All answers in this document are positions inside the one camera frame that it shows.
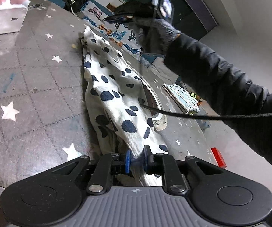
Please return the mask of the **right black sleeve forearm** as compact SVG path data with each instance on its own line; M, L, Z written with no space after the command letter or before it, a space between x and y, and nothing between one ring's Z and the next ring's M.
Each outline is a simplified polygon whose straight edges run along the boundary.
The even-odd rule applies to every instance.
M244 143L272 165L272 93L211 48L178 32L165 37L165 65L219 115L263 114L226 121Z

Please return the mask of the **right gloved hand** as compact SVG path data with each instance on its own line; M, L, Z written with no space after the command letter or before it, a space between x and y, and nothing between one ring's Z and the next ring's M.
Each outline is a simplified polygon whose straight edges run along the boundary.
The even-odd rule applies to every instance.
M181 35L164 19L134 17L131 26L143 52L155 56L165 56L170 44Z

